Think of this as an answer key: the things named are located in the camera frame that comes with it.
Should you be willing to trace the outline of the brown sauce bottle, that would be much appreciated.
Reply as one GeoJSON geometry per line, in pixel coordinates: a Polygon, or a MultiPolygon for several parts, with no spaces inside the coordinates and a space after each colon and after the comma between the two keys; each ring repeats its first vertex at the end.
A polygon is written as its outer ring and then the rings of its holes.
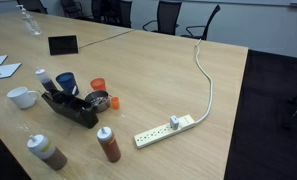
{"type": "Polygon", "coordinates": [[[67,163],[67,157],[42,134],[31,135],[27,147],[31,153],[53,170],[60,170],[67,163]]]}

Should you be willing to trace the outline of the orange-brown sauce bottle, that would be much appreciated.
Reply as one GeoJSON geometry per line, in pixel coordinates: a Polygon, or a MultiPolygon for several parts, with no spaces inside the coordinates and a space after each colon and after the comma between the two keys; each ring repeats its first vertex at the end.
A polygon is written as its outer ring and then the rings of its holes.
{"type": "Polygon", "coordinates": [[[121,152],[116,137],[110,127],[100,128],[97,132],[97,140],[109,162],[114,163],[121,158],[121,152]]]}

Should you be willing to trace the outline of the small orange plastic cup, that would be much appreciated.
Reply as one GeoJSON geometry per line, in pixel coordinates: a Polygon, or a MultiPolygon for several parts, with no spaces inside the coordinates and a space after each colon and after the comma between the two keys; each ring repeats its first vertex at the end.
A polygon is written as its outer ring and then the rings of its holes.
{"type": "Polygon", "coordinates": [[[110,99],[110,101],[111,101],[111,105],[112,105],[112,108],[113,109],[118,109],[120,107],[119,98],[118,97],[112,97],[110,99]]]}

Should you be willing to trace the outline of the white plug adapter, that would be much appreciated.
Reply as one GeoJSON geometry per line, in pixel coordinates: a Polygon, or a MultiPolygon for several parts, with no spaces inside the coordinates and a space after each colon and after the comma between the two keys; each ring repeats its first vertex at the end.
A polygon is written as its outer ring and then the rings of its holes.
{"type": "Polygon", "coordinates": [[[170,117],[170,126],[173,130],[177,130],[179,127],[179,120],[175,115],[170,117]]]}

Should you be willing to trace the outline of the white power strip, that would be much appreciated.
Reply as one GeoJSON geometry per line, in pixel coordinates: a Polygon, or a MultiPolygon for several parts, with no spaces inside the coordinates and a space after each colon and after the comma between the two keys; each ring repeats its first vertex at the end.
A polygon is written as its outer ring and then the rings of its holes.
{"type": "Polygon", "coordinates": [[[170,121],[161,126],[155,127],[153,129],[147,130],[140,134],[134,136],[134,142],[137,148],[143,148],[178,133],[181,133],[185,130],[193,128],[196,125],[196,122],[192,119],[190,115],[185,115],[180,118],[179,127],[177,130],[173,130],[170,126],[170,121]]]}

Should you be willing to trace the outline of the metal bowl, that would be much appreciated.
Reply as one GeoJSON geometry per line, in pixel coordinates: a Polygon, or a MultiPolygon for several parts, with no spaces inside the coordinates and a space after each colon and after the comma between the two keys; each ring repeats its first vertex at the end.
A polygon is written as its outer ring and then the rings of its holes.
{"type": "Polygon", "coordinates": [[[96,90],[85,97],[85,101],[93,105],[96,113],[103,112],[110,107],[109,94],[104,90],[96,90]]]}

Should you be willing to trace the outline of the large orange plastic cup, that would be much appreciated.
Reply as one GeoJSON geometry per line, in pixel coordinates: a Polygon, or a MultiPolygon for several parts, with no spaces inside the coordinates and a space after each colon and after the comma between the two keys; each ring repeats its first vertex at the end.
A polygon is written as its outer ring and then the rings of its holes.
{"type": "Polygon", "coordinates": [[[106,90],[105,80],[103,78],[95,78],[90,82],[94,90],[106,90]]]}

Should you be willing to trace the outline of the black tape dispenser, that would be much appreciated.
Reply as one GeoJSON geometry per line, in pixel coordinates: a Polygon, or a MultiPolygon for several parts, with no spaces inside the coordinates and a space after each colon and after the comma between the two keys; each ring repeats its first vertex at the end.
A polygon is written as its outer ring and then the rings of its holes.
{"type": "Polygon", "coordinates": [[[58,114],[88,128],[98,123],[98,117],[91,103],[73,95],[53,89],[45,91],[42,98],[58,114]]]}

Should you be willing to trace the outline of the black office chair centre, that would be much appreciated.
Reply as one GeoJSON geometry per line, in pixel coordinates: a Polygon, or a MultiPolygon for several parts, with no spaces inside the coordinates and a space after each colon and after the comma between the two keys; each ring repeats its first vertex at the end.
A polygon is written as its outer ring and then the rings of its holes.
{"type": "Polygon", "coordinates": [[[174,35],[178,27],[177,20],[179,17],[181,2],[160,1],[157,7],[156,33],[174,35]]]}

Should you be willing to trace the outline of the blue plastic cup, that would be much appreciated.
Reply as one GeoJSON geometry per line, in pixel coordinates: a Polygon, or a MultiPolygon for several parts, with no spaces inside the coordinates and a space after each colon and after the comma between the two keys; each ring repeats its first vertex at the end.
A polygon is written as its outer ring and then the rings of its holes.
{"type": "Polygon", "coordinates": [[[56,81],[62,87],[64,92],[68,95],[76,96],[79,94],[79,89],[76,84],[74,74],[72,72],[65,72],[56,77],[56,81]]]}

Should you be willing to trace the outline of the black office chair left-centre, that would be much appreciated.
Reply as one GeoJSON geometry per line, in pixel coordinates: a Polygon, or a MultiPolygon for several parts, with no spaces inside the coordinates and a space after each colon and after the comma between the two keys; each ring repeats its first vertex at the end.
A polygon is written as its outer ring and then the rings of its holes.
{"type": "Polygon", "coordinates": [[[91,0],[91,12],[95,22],[130,28],[131,1],[91,0]]]}

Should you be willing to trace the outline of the black office chair right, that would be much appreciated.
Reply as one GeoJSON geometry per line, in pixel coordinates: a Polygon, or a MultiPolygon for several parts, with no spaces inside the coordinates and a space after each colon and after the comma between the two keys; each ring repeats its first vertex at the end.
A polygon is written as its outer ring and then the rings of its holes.
{"type": "Polygon", "coordinates": [[[208,30],[209,26],[215,17],[215,15],[221,10],[220,5],[216,5],[214,10],[212,11],[210,17],[208,18],[208,21],[205,25],[196,25],[196,26],[187,26],[185,29],[189,33],[188,35],[181,35],[181,37],[186,37],[186,38],[192,38],[192,39],[201,39],[201,40],[207,40],[208,36],[208,30]],[[203,32],[201,35],[194,35],[190,30],[193,28],[202,28],[203,32]]]}

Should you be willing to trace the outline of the black office chair back left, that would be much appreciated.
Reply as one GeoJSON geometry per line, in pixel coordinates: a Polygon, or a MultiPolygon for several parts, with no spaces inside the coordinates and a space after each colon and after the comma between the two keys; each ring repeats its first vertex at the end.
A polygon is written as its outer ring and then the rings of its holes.
{"type": "Polygon", "coordinates": [[[60,0],[65,17],[73,19],[86,19],[82,4],[76,0],[60,0]]]}

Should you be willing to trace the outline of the white ceramic mug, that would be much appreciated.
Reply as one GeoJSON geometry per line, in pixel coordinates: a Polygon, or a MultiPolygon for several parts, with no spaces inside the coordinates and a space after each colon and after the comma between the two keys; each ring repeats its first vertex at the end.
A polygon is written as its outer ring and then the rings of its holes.
{"type": "Polygon", "coordinates": [[[27,87],[17,87],[10,90],[7,97],[20,109],[28,109],[36,104],[38,94],[36,91],[30,91],[27,87]]]}

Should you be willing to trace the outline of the white paper sheet near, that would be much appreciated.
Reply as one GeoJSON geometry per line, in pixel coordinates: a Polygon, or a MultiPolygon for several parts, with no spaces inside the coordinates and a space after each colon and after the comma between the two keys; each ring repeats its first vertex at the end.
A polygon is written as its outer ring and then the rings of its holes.
{"type": "Polygon", "coordinates": [[[0,79],[11,77],[20,66],[21,66],[20,63],[1,65],[0,79]]]}

